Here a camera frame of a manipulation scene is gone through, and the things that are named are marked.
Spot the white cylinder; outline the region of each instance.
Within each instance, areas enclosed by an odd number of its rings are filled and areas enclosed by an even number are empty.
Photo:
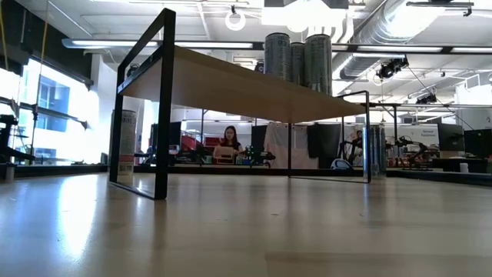
[[[14,181],[15,166],[7,166],[5,170],[5,182],[11,183]]]
[[[467,163],[460,163],[460,172],[461,173],[468,173],[468,164]]]
[[[135,129],[137,113],[123,110],[121,114],[120,156],[118,159],[118,175],[132,175],[135,160]]]

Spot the silver duct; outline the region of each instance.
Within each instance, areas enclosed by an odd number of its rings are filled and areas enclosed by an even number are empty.
[[[407,7],[410,0],[388,0],[354,36],[354,44],[405,44],[428,27],[442,12],[441,8]],[[379,58],[337,55],[333,78],[356,79],[373,67]]]

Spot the shelf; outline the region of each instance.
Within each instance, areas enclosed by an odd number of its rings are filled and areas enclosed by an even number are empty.
[[[124,96],[159,101],[158,49],[118,87]],[[365,113],[365,107],[175,46],[172,103],[285,123]]]

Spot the black hair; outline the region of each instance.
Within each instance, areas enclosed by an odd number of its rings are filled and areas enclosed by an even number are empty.
[[[239,144],[238,142],[238,133],[236,132],[236,128],[234,126],[228,126],[225,130],[224,130],[224,142],[222,142],[222,144],[224,146],[228,146],[228,138],[227,136],[225,135],[225,133],[228,131],[228,130],[232,130],[234,132],[234,136],[232,137],[232,142],[231,142],[231,145],[232,146],[236,146]]]

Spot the woman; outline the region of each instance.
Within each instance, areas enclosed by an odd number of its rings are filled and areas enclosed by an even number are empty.
[[[234,126],[228,126],[225,129],[222,143],[217,145],[214,149],[214,157],[218,157],[221,153],[227,152],[227,150],[223,148],[232,149],[232,154],[234,156],[243,152],[243,147],[241,146],[241,143],[238,142],[238,134],[236,133],[236,128]]]

